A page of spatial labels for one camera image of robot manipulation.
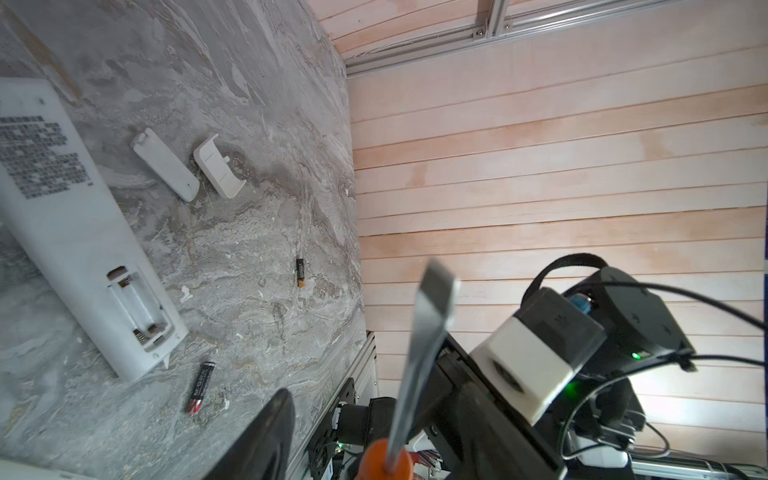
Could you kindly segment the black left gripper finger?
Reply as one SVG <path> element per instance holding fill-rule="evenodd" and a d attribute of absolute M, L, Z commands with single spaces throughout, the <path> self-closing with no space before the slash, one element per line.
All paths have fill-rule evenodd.
<path fill-rule="evenodd" d="M 204 479 L 285 479 L 294 428 L 293 397 L 279 389 Z"/>

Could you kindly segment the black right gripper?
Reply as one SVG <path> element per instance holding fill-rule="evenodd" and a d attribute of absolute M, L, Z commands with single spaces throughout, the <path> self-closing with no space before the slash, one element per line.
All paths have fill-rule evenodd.
<path fill-rule="evenodd" d="M 567 467 L 447 336 L 419 401 L 419 430 L 450 479 L 563 479 Z"/>

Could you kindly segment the black red AAA battery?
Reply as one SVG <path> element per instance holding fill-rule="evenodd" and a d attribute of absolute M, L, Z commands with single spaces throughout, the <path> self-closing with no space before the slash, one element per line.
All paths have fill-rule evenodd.
<path fill-rule="evenodd" d="M 216 366 L 217 364 L 213 361 L 205 361 L 201 364 L 187 404 L 186 412 L 188 414 L 196 415 L 199 413 Z"/>

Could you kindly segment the orange handled screwdriver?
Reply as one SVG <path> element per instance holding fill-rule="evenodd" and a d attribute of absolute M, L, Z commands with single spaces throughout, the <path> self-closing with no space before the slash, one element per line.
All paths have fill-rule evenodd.
<path fill-rule="evenodd" d="M 410 479 L 414 465 L 405 445 L 418 403 L 435 359 L 455 318 L 460 280 L 436 259 L 431 259 L 420 281 L 413 310 L 413 325 L 406 365 L 392 417 L 389 436 L 366 448 L 359 479 Z"/>

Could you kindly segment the black gold AAA battery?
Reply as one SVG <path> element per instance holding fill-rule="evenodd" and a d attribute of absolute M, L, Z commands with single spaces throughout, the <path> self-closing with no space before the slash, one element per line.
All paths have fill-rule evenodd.
<path fill-rule="evenodd" d="M 303 258 L 297 258 L 296 262 L 296 280 L 299 288 L 304 288 L 306 285 L 305 278 L 305 261 Z"/>

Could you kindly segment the short remote battery cover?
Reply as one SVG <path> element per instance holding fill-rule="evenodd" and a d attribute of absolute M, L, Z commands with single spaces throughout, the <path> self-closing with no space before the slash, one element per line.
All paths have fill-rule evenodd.
<path fill-rule="evenodd" d="M 245 180 L 237 178 L 229 167 L 230 158 L 221 154 L 215 145 L 218 134 L 209 136 L 193 151 L 193 158 L 216 192 L 226 198 L 237 196 Z"/>

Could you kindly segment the long white remote control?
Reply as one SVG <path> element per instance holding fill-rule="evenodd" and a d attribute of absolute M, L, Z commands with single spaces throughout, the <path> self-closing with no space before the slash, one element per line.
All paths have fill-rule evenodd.
<path fill-rule="evenodd" d="M 187 336 L 46 80 L 1 81 L 1 221 L 122 380 L 143 377 Z"/>

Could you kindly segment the white battery compartment cover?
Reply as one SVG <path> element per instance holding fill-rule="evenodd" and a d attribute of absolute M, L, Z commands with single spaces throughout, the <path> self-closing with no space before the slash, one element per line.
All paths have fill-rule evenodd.
<path fill-rule="evenodd" d="M 130 147 L 182 200 L 194 200 L 199 180 L 151 128 L 140 132 Z"/>

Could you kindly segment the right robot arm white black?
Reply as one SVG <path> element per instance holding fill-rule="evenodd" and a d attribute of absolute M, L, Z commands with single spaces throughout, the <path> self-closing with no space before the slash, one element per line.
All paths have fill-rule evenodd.
<path fill-rule="evenodd" d="M 702 360 L 662 300 L 601 257 L 560 257 L 551 270 L 590 267 L 564 292 L 537 276 L 520 308 L 471 351 L 449 334 L 457 278 L 431 261 L 419 284 L 399 393 L 361 405 L 352 380 L 313 432 L 312 479 L 630 479 L 649 421 L 631 385 Z"/>

